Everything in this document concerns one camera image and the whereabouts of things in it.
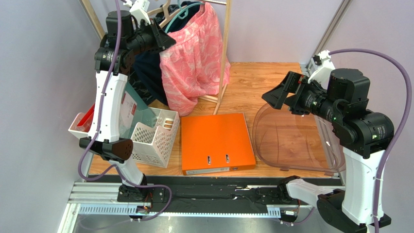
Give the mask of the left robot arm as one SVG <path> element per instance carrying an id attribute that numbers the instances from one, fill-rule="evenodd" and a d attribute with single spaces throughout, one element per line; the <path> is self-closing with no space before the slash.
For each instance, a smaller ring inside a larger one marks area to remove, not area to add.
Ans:
<path id="1" fill-rule="evenodd" d="M 112 11 L 106 17 L 108 32 L 95 53 L 97 93 L 94 115 L 86 137 L 79 146 L 108 161 L 122 178 L 119 200 L 149 198 L 146 176 L 132 158 L 133 141 L 119 132 L 121 100 L 135 55 L 160 53 L 176 44 L 160 25 L 138 21 L 129 11 Z"/>

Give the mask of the teal plastic hanger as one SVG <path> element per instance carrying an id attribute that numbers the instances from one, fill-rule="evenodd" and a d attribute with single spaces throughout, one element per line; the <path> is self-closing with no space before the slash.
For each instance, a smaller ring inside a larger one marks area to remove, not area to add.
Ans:
<path id="1" fill-rule="evenodd" d="M 179 10 L 177 11 L 177 14 L 174 15 L 173 18 L 170 20 L 170 22 L 167 24 L 167 26 L 164 30 L 165 33 L 168 33 L 170 31 L 170 28 L 171 28 L 172 24 L 176 21 L 177 18 L 185 19 L 188 16 L 190 8 L 193 8 L 193 7 L 199 6 L 199 5 L 204 5 L 204 3 L 201 2 L 201 1 L 198 1 L 196 3 L 192 3 L 190 5 L 186 5 L 185 7 L 182 7 L 180 2 L 178 2 L 178 3 L 179 3 Z"/>

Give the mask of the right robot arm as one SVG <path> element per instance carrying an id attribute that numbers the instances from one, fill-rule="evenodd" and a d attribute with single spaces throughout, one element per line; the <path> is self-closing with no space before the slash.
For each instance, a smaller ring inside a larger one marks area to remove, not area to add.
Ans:
<path id="1" fill-rule="evenodd" d="M 278 198 L 301 200 L 317 208 L 322 219 L 344 233 L 364 233 L 368 225 L 391 224 L 375 192 L 380 161 L 394 137 L 394 125 L 385 114 L 367 109 L 370 80 L 357 69 L 328 73 L 328 86 L 293 71 L 262 98 L 274 109 L 287 105 L 294 115 L 313 114 L 331 123 L 345 156 L 345 190 L 316 186 L 298 176 L 279 182 Z"/>

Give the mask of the pink patterned shorts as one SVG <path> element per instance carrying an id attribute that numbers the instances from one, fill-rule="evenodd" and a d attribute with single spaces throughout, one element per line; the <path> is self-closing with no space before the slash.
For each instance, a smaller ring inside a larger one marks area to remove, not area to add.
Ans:
<path id="1" fill-rule="evenodd" d="M 230 63 L 222 59 L 223 39 L 219 20 L 210 3 L 190 5 L 184 19 L 176 18 L 165 29 L 176 41 L 160 53 L 163 88 L 169 108 L 189 115 L 204 95 L 217 95 L 219 85 L 230 82 Z"/>

